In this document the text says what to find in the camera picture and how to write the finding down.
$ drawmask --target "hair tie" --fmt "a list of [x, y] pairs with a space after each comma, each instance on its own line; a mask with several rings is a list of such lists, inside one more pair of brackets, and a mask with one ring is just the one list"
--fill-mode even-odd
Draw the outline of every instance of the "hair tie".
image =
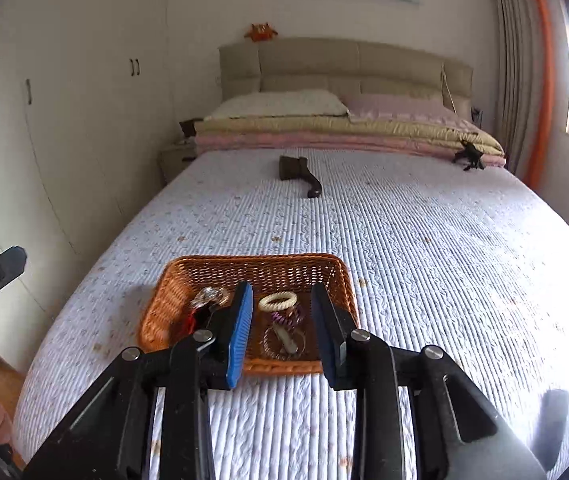
[[280, 312], [295, 306], [298, 303], [298, 296], [293, 292], [276, 292], [269, 294], [260, 300], [258, 308], [262, 312]]

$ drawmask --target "beige headboard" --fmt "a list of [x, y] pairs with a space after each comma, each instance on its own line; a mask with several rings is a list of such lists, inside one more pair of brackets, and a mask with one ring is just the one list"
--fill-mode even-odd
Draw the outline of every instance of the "beige headboard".
[[408, 94], [434, 99], [471, 119], [473, 69], [456, 60], [383, 43], [282, 38], [220, 48], [222, 96], [325, 88], [337, 95]]

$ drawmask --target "jewelry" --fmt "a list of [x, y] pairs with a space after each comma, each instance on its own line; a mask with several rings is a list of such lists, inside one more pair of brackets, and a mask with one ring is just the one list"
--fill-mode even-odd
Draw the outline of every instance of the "jewelry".
[[274, 342], [279, 342], [279, 339], [274, 332], [273, 327], [269, 327], [264, 331], [264, 336], [262, 338], [262, 346], [264, 348], [264, 353], [270, 358], [278, 361], [289, 361], [292, 359], [299, 359], [299, 357], [304, 353], [304, 349], [307, 347], [307, 339], [304, 336], [302, 330], [294, 328], [292, 331], [287, 331], [287, 335], [293, 340], [293, 342], [298, 347], [298, 351], [295, 354], [289, 354], [284, 346], [280, 348], [280, 351], [275, 351], [272, 345]]
[[271, 319], [274, 323], [279, 323], [287, 328], [296, 328], [304, 319], [298, 305], [289, 309], [288, 312], [272, 312]]
[[286, 331], [285, 327], [274, 323], [274, 332], [276, 332], [276, 335], [278, 336], [280, 343], [282, 343], [282, 347], [287, 351], [287, 354], [295, 355], [298, 353], [298, 345], [293, 339], [291, 339], [291, 336]]
[[204, 305], [210, 302], [215, 302], [219, 306], [224, 306], [231, 295], [226, 288], [218, 286], [205, 286], [200, 292], [196, 294], [196, 297], [191, 300], [191, 308], [202, 308]]
[[293, 292], [276, 292], [265, 296], [258, 303], [258, 308], [262, 312], [278, 312], [279, 310], [287, 310], [298, 303], [298, 296]]

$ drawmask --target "red object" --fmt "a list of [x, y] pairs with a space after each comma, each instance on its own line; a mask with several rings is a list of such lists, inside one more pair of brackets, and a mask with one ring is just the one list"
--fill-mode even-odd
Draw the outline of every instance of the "red object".
[[184, 320], [184, 326], [182, 327], [182, 334], [180, 339], [189, 337], [196, 329], [196, 311], [191, 309], [191, 312]]
[[245, 38], [251, 38], [253, 42], [272, 40], [278, 32], [271, 28], [268, 23], [251, 24], [251, 30], [245, 34]]

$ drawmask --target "orange curtain rod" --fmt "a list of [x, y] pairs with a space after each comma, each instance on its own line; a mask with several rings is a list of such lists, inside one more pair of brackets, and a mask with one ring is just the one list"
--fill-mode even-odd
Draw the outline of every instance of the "orange curtain rod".
[[551, 14], [547, 0], [535, 0], [538, 4], [540, 23], [542, 28], [542, 41], [544, 45], [544, 80], [542, 85], [542, 99], [539, 107], [538, 131], [535, 146], [529, 160], [524, 183], [535, 190], [544, 170], [547, 158], [549, 139], [551, 138], [551, 123], [553, 119], [553, 101], [555, 97], [555, 55], [551, 28]]

